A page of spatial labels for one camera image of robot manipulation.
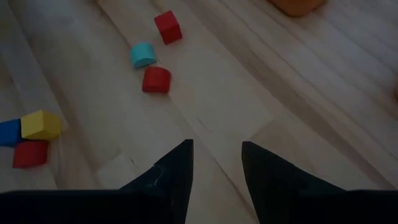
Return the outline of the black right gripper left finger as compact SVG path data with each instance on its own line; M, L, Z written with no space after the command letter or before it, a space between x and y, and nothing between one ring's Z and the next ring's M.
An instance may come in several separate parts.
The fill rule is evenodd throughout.
M120 190L134 223L185 223L193 184L193 140L186 139Z

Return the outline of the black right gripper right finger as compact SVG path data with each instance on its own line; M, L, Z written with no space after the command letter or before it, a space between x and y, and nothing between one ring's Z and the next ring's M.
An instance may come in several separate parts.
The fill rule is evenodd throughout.
M242 143L241 160L260 223L289 223L297 197L345 191L251 141Z

